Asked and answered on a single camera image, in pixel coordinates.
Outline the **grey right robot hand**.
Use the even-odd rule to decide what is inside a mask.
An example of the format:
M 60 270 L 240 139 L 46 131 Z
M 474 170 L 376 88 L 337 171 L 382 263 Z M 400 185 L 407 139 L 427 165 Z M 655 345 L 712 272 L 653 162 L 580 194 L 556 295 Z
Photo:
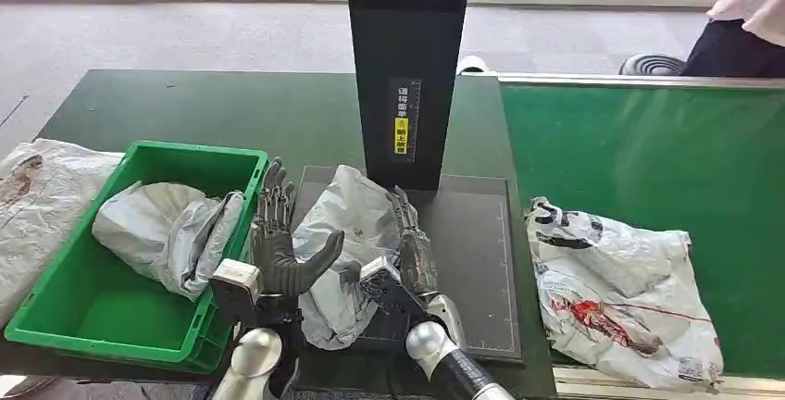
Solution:
M 340 283 L 360 290 L 379 306 L 420 305 L 438 292 L 430 238 L 420 228 L 417 210 L 403 189 L 394 187 L 387 199 L 399 233 L 396 251 L 367 264 L 349 262 L 340 273 Z

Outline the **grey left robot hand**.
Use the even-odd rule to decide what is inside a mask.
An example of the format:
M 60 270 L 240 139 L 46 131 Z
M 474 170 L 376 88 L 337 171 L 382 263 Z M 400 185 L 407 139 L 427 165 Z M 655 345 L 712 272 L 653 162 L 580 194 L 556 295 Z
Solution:
M 262 293 L 298 296 L 308 292 L 338 259 L 345 232 L 332 231 L 320 250 L 308 260 L 298 261 L 290 232 L 294 184 L 285 178 L 282 160 L 272 159 L 258 189 L 251 224 L 251 251 L 260 271 Z

